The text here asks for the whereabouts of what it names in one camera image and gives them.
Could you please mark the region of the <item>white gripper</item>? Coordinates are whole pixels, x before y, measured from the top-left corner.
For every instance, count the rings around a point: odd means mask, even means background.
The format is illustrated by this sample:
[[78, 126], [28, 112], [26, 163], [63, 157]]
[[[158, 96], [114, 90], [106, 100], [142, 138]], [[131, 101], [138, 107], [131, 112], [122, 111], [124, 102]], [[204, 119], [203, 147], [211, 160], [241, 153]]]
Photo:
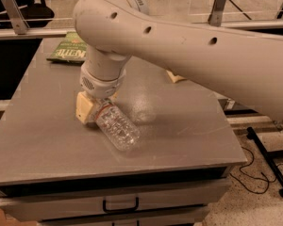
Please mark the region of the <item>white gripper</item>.
[[83, 123], [87, 124], [92, 121], [97, 102], [94, 98], [109, 98], [112, 102], [116, 102], [119, 91], [126, 76], [125, 69], [121, 69], [120, 74], [111, 81], [104, 81], [95, 78], [88, 70], [87, 66], [81, 66], [80, 85], [85, 91], [80, 91], [76, 97], [76, 117]]

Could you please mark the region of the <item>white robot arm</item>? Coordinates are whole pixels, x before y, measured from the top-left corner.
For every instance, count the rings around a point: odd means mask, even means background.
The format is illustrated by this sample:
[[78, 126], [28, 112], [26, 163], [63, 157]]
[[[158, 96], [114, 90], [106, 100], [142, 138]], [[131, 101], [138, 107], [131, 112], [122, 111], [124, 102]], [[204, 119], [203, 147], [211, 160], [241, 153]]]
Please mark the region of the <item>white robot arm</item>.
[[283, 123], [283, 36], [158, 20], [144, 0], [79, 0], [73, 17], [90, 96], [114, 94], [139, 57]]

